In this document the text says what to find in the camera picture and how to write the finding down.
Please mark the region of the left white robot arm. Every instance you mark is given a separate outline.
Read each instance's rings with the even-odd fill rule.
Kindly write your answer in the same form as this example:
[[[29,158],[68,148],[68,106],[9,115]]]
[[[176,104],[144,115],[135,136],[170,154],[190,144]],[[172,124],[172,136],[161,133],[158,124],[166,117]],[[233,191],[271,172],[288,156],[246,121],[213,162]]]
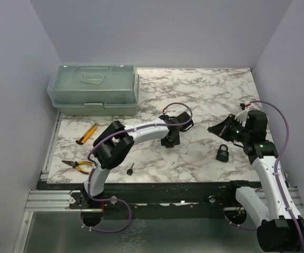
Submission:
[[[162,114],[156,120],[138,125],[124,126],[120,121],[112,122],[94,141],[87,156],[92,170],[84,182],[82,202],[88,208],[95,208],[110,171],[118,167],[134,145],[160,140],[161,146],[172,148],[180,144],[180,132],[193,127],[192,113],[178,116]]]

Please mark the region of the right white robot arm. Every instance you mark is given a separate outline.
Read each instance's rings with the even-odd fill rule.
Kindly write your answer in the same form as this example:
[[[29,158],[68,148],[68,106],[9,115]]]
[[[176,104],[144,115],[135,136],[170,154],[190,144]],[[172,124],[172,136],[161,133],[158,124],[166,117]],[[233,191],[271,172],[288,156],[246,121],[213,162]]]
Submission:
[[[266,201],[247,183],[233,183],[225,194],[226,202],[241,204],[257,226],[257,239],[265,252],[303,252],[304,218],[293,202],[285,184],[273,142],[266,139],[268,118],[258,110],[229,115],[208,132],[221,139],[242,143],[242,148],[256,171]]]

